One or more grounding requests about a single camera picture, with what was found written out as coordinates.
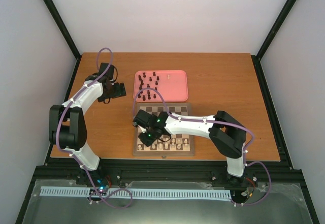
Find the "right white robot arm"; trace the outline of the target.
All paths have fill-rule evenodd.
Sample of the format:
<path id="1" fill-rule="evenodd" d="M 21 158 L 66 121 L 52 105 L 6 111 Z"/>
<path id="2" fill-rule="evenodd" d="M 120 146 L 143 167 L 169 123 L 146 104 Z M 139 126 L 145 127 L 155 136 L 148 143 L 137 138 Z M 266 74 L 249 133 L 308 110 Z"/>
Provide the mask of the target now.
<path id="1" fill-rule="evenodd" d="M 138 138 L 146 146 L 152 145 L 162 135 L 187 134 L 210 139 L 226 157 L 227 173 L 238 178 L 244 174 L 246 128 L 224 111 L 196 117 L 169 111 L 162 111 L 156 116 L 140 109 L 133 118 L 133 126 L 141 129 Z"/>

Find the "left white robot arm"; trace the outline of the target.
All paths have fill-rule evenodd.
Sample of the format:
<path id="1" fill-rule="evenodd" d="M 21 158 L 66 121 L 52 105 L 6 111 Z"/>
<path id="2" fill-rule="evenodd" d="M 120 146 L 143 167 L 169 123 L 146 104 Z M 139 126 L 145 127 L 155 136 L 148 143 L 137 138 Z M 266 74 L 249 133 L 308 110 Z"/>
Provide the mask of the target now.
<path id="1" fill-rule="evenodd" d="M 89 171 L 87 177 L 96 185 L 105 181 L 106 172 L 98 167 L 100 157 L 87 143 L 84 115 L 95 101 L 107 104 L 111 99 L 126 95 L 125 86 L 116 81 L 117 77 L 113 65 L 102 63 L 99 71 L 88 76 L 72 98 L 61 105 L 53 105 L 49 111 L 50 143 L 74 157 L 80 168 Z"/>

